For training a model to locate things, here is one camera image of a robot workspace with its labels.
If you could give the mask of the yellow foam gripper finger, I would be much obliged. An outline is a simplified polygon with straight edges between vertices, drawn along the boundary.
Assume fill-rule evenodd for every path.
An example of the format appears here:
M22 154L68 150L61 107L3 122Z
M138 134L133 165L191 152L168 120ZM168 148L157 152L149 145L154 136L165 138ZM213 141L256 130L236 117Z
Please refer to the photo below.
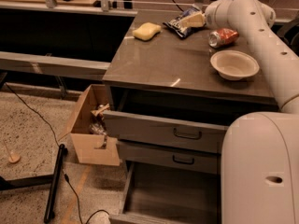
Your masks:
M182 27L200 28L206 23L205 15L202 12L195 12L187 17L184 17L179 22Z

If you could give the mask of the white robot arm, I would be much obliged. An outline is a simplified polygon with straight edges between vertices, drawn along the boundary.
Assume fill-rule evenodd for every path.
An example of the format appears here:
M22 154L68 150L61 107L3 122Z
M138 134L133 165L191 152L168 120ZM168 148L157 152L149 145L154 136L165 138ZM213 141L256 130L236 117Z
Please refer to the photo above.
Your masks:
M218 0L211 28L246 40L278 106L250 112L228 128L221 152L221 218L195 224L299 224L299 59L271 30L272 10L258 0Z

